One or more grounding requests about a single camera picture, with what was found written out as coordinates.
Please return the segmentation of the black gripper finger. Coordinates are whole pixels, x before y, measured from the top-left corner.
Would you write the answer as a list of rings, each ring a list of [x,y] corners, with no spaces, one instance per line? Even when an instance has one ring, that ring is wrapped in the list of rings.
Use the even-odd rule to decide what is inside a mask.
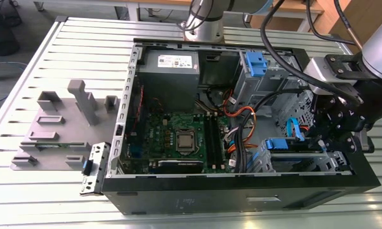
[[[337,140],[337,124],[341,120],[341,102],[333,95],[314,95],[312,103],[312,138],[333,144]]]
[[[375,144],[367,132],[347,133],[341,137],[324,139],[329,152],[375,153]]]

